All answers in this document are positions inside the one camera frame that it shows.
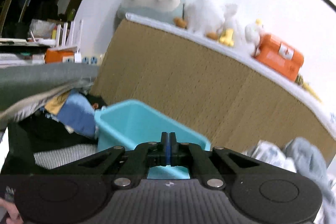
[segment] orange container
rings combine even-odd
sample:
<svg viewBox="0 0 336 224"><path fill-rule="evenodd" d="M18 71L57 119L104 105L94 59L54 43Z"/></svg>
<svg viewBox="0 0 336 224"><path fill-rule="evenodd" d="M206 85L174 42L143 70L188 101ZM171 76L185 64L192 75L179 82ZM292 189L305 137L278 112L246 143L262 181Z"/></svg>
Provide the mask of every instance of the orange container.
<svg viewBox="0 0 336 224"><path fill-rule="evenodd" d="M53 50L47 49L44 60L45 60L45 63L62 62L63 57L65 56L74 56L74 52L53 51Z"/></svg>
<svg viewBox="0 0 336 224"><path fill-rule="evenodd" d="M261 37L259 49L260 54L256 57L259 62L295 81L304 61L299 51L272 34Z"/></svg>

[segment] blue cloth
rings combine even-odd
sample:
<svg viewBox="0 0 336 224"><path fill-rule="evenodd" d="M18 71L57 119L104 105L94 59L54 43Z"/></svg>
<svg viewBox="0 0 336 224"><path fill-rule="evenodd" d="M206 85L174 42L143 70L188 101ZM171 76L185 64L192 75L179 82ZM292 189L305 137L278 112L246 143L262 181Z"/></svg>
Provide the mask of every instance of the blue cloth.
<svg viewBox="0 0 336 224"><path fill-rule="evenodd" d="M80 135L92 139L95 137L95 111L89 101L77 90L70 91L56 118Z"/></svg>

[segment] finger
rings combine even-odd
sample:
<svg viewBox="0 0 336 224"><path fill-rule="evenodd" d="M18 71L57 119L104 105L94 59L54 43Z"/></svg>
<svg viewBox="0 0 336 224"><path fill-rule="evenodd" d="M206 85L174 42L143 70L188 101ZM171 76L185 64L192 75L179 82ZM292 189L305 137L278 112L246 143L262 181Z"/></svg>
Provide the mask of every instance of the finger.
<svg viewBox="0 0 336 224"><path fill-rule="evenodd" d="M15 204L5 201L4 199L0 198L0 206L5 208L9 213L11 219L17 219L19 215L19 211L17 210Z"/></svg>
<svg viewBox="0 0 336 224"><path fill-rule="evenodd" d="M22 218L19 218L17 220L12 220L10 218L7 218L6 223L7 224L23 224L23 220L22 220Z"/></svg>

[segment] white plush toy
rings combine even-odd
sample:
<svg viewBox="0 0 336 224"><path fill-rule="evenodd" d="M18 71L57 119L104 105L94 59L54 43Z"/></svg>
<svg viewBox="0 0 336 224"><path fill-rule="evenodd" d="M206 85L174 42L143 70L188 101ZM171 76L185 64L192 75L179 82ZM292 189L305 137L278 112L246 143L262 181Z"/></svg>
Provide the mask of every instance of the white plush toy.
<svg viewBox="0 0 336 224"><path fill-rule="evenodd" d="M218 36L225 18L224 0L192 0L184 7L184 19L175 18L175 24L200 36Z"/></svg>
<svg viewBox="0 0 336 224"><path fill-rule="evenodd" d="M260 39L259 30L254 29L251 24L247 25L244 30L236 18L237 10L236 4L226 5L223 32L233 30L233 48L244 55L254 56Z"/></svg>

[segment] gray blanket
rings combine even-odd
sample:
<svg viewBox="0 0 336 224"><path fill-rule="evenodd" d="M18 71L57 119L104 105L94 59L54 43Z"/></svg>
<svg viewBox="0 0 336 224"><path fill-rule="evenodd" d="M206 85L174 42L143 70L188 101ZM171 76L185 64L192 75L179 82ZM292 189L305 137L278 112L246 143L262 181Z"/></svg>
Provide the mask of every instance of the gray blanket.
<svg viewBox="0 0 336 224"><path fill-rule="evenodd" d="M94 79L98 66L82 63L51 63L0 69L0 112L14 103L81 79Z"/></svg>
<svg viewBox="0 0 336 224"><path fill-rule="evenodd" d="M320 150L305 138L296 138L283 150L287 157L294 160L297 172L313 180L323 196L323 223L336 223L336 202L327 176L327 165Z"/></svg>

